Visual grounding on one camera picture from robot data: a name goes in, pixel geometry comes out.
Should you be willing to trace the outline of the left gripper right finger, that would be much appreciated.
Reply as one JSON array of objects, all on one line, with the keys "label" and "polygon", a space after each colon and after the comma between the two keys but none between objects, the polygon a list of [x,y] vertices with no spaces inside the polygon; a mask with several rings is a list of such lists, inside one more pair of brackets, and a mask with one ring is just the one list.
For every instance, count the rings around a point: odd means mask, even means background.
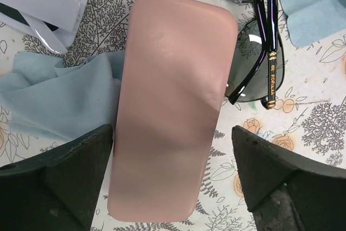
[{"label": "left gripper right finger", "polygon": [[257,230],[345,230],[345,169],[235,126],[232,145]]}]

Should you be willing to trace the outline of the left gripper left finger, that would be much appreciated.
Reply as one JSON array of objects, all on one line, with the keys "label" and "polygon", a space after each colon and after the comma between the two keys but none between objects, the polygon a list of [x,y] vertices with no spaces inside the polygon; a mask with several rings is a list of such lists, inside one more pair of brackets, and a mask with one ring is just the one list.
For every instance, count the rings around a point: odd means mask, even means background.
[{"label": "left gripper left finger", "polygon": [[1,230],[90,230],[113,144],[109,124],[1,167]]}]

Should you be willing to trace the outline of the black sunglasses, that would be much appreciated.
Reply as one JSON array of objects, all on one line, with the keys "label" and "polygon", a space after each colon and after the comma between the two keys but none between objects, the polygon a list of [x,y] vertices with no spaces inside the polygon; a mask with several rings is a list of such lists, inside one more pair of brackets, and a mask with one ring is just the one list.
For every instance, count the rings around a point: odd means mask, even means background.
[{"label": "black sunglasses", "polygon": [[254,18],[239,27],[225,96],[231,104],[260,101],[263,107],[272,109],[285,73],[278,0],[228,1],[252,4]]}]

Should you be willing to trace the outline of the pink glasses case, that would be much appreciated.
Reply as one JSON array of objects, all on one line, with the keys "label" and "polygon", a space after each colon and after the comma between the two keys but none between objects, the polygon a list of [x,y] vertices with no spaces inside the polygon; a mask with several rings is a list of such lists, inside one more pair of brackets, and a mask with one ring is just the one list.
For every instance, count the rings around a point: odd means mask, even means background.
[{"label": "pink glasses case", "polygon": [[179,222],[195,209],[238,34],[226,9],[135,0],[108,192],[123,222]]}]

